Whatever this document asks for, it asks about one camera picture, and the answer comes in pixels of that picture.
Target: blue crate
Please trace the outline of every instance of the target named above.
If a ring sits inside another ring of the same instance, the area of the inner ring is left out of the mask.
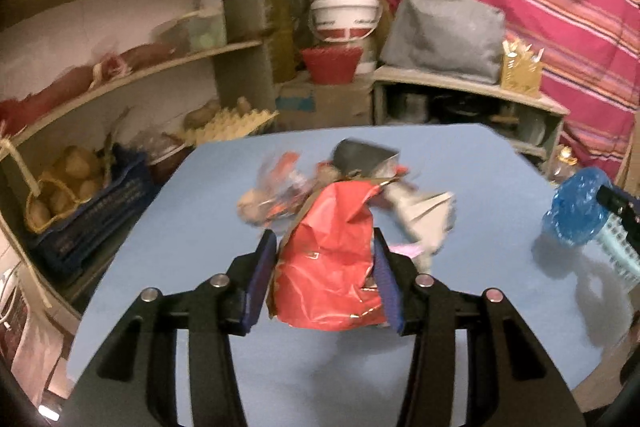
[[[66,279],[111,233],[149,206],[158,193],[146,166],[146,154],[113,147],[113,182],[66,219],[34,235],[31,253],[56,279]]]

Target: gray bag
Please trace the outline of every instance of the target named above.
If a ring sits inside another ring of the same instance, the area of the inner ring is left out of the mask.
[[[402,0],[380,59],[389,66],[496,84],[504,13],[476,0]]]

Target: crumpled red packet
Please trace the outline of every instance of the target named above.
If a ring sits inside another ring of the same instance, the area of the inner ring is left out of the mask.
[[[367,181],[324,188],[292,230],[274,273],[273,303],[291,326],[350,330],[385,322],[373,268],[373,217],[367,201],[380,187]]]

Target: red container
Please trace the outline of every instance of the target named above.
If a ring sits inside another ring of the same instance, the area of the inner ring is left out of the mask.
[[[362,48],[331,46],[300,50],[314,84],[349,84],[358,67]]]

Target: blue table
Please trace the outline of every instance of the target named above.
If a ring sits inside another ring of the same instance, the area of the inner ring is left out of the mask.
[[[236,214],[273,153],[296,150],[300,166],[328,158],[346,137],[398,148],[412,182],[451,190],[457,222],[434,258],[433,274],[450,288],[499,287],[548,350],[570,387],[622,336],[630,307],[606,256],[594,244],[562,251],[539,237],[552,188],[509,144],[479,125],[344,128],[273,134],[197,149],[160,192],[120,248],[84,314],[68,361],[77,380],[140,290],[166,295],[194,288],[253,251],[260,231]],[[374,211],[389,243],[406,241],[394,218]],[[178,416],[191,425],[186,335],[178,338]],[[362,328],[300,330],[262,317],[233,337],[238,385],[250,426],[389,427],[396,424],[413,339]],[[454,425],[464,422],[465,344],[458,337]]]

